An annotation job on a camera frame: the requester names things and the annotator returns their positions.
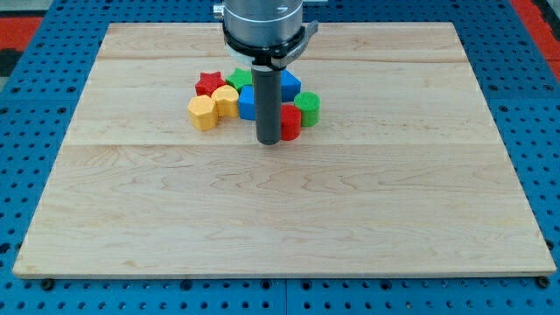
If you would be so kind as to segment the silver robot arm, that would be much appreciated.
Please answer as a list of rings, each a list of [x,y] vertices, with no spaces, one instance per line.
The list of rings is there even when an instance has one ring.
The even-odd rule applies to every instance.
[[[298,59],[319,23],[303,22],[303,0],[222,0],[213,6],[227,50],[249,66],[261,144],[281,140],[281,72]]]

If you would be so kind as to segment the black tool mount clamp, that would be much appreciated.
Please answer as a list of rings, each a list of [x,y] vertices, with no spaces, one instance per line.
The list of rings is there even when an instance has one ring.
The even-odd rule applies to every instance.
[[[280,45],[254,46],[242,43],[234,38],[222,26],[225,46],[230,55],[245,66],[257,69],[284,70],[290,63],[298,59],[319,30],[317,20],[301,26],[296,35]]]

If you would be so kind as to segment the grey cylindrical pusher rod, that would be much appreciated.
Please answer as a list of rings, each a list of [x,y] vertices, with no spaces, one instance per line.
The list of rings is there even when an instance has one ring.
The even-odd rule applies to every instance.
[[[281,139],[281,72],[253,67],[251,74],[257,140],[274,145]]]

